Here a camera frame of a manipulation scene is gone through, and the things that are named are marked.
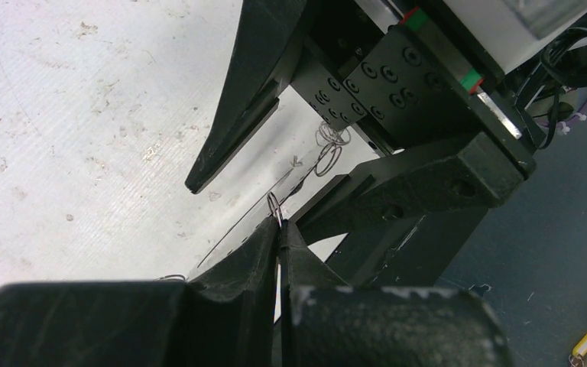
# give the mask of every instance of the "countersunk hole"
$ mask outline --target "countersunk hole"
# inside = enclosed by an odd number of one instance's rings
[[[396,205],[391,205],[386,209],[381,218],[385,221],[404,218],[404,211]]]
[[[406,48],[404,48],[403,52],[404,52],[403,53],[404,59],[410,65],[412,65],[414,67],[418,67],[419,65],[422,64],[422,57],[420,56],[419,53],[417,53],[417,51],[414,48],[406,47]]]
[[[445,85],[442,81],[442,78],[436,73],[428,73],[424,77],[424,81],[426,81],[426,84],[429,86],[429,88],[433,90],[440,91],[445,89]]]
[[[372,112],[372,115],[374,117],[376,117],[377,119],[383,120],[384,117],[386,117],[386,116],[384,116],[384,113],[379,111],[379,109],[377,107],[372,106],[370,108],[370,111]]]
[[[381,67],[381,75],[383,75],[384,79],[391,83],[397,82],[397,75],[390,67]]]
[[[406,102],[398,94],[391,94],[391,103],[398,109],[404,109],[406,107]]]
[[[318,95],[322,98],[325,102],[329,102],[329,96],[327,93],[323,92],[322,90],[318,91]]]
[[[404,88],[401,90],[401,95],[410,103],[417,103],[417,96],[415,93],[411,92],[410,90]]]
[[[327,83],[329,83],[329,86],[331,86],[332,89],[334,89],[336,92],[338,92],[339,90],[341,90],[341,85],[339,84],[339,82],[336,81],[336,79],[329,78],[327,80]]]
[[[354,93],[358,93],[358,87],[356,86],[356,84],[354,84],[354,82],[352,82],[352,80],[345,80],[345,84],[347,85],[348,89],[350,89]]]
[[[362,63],[361,70],[368,78],[377,79],[377,71],[369,63]]]
[[[460,179],[451,182],[451,191],[463,197],[474,197],[476,195],[474,185]]]
[[[361,107],[361,105],[359,105],[358,103],[352,103],[352,111],[356,112],[357,115],[360,116],[363,116],[365,114],[363,107]]]

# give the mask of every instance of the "black bolt hole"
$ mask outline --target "black bolt hole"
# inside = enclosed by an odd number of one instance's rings
[[[440,91],[445,89],[445,85],[442,81],[442,78],[435,73],[428,73],[425,77],[425,80],[429,88],[433,90]]]
[[[352,124],[352,120],[348,116],[344,115],[342,112],[341,112],[341,119],[349,124]]]
[[[322,90],[318,91],[318,95],[322,98],[325,102],[329,102],[329,96],[327,93],[323,92]]]
[[[363,116],[365,114],[363,107],[361,107],[361,105],[358,105],[356,103],[352,103],[352,111],[356,112],[360,116]]]
[[[386,117],[386,116],[384,115],[384,113],[383,113],[383,112],[381,112],[381,111],[379,111],[379,109],[378,109],[377,107],[374,107],[374,106],[373,106],[372,108],[370,108],[370,111],[372,112],[372,115],[373,115],[374,117],[376,117],[377,119],[383,120],[383,119],[384,119],[384,117]]]
[[[369,63],[361,64],[361,69],[368,78],[377,79],[377,71]]]
[[[420,54],[412,47],[406,47],[404,49],[404,59],[414,67],[418,67],[422,63],[422,57],[420,57]]]
[[[454,180],[451,183],[451,191],[463,197],[474,197],[477,194],[477,190],[474,185],[460,179]]]
[[[383,75],[384,79],[391,83],[397,82],[397,75],[390,67],[381,67],[381,75]]]
[[[391,94],[391,103],[398,109],[404,109],[406,107],[406,102],[404,102],[404,99],[402,99],[401,96],[397,94]]]
[[[331,86],[332,89],[334,89],[336,92],[338,92],[339,90],[341,90],[341,85],[339,84],[339,82],[336,81],[336,79],[329,78],[327,80],[327,83],[329,83],[329,86]]]
[[[350,89],[353,93],[358,93],[358,87],[356,86],[356,84],[354,84],[354,82],[352,82],[350,79],[347,79],[345,81],[345,85],[348,87],[348,89]]]
[[[411,92],[410,90],[404,88],[401,90],[401,95],[410,103],[417,103],[417,96],[415,93]]]

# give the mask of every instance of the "white table surface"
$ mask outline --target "white table surface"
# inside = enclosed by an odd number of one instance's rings
[[[288,89],[208,188],[183,185],[241,3],[0,0],[0,285],[188,274],[294,155],[315,159],[319,118]],[[372,158],[353,139],[288,207]]]

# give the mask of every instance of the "black bracket arm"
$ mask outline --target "black bracket arm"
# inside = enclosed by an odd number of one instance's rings
[[[198,193],[275,111],[319,0],[244,0],[217,113],[186,186]]]
[[[484,132],[470,133],[362,163],[291,220],[311,244],[389,220],[500,206],[523,181]]]

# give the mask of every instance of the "blue surface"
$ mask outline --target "blue surface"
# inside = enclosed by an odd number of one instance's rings
[[[534,175],[487,215],[437,285],[488,284],[515,364],[563,366],[587,333],[587,121],[536,157]]]

